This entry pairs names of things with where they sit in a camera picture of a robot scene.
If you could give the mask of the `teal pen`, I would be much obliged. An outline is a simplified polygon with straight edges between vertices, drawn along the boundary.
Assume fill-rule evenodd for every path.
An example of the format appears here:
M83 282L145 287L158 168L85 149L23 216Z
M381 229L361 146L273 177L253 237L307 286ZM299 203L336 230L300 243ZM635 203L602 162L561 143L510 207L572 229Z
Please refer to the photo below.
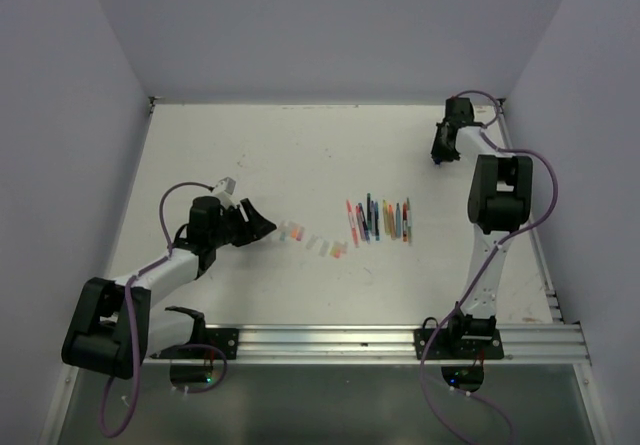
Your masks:
M403 237L403 215L402 208L399 203L396 203L395 209L395 236L397 239Z

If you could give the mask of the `yellow highlighter pen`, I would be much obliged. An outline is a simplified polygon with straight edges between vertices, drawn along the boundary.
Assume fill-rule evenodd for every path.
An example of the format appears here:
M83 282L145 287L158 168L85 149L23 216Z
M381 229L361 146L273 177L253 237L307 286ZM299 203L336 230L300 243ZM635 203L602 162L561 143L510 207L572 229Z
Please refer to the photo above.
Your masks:
M385 234L386 235L391 235L389 204L388 204L388 202L386 200L383 200L383 220L384 220Z

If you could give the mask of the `orange pen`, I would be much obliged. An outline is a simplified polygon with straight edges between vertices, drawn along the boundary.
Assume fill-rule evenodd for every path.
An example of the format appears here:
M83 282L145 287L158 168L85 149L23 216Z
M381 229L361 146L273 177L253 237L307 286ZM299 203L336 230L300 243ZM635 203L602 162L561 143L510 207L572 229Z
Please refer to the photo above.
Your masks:
M389 234L392 237L392 239L396 239L397 230L396 230L395 210L392 204L388 205L387 215L388 215L388 224L389 224Z

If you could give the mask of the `purple pen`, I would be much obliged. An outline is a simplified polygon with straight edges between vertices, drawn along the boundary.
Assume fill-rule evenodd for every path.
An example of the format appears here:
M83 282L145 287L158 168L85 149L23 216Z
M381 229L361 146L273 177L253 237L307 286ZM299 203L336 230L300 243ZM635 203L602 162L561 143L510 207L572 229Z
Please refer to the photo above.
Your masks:
M380 241L380 226L379 226L379 206L377 201L373 201L375 208L375 219L372 225L373 234L376 241Z

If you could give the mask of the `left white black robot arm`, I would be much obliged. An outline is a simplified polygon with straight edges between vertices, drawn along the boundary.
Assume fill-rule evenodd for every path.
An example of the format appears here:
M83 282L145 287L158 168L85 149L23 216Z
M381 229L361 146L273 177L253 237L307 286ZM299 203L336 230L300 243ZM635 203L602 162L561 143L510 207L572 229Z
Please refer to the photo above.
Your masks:
M233 203L221 194L194 198L167 254L127 276L94 277L83 285L62 361L131 379L146 357L165 349L175 348L189 358L201 355L208 344L203 314L179 306L160 310L158 303L204 275L219 248L252 244L276 228L247 199Z

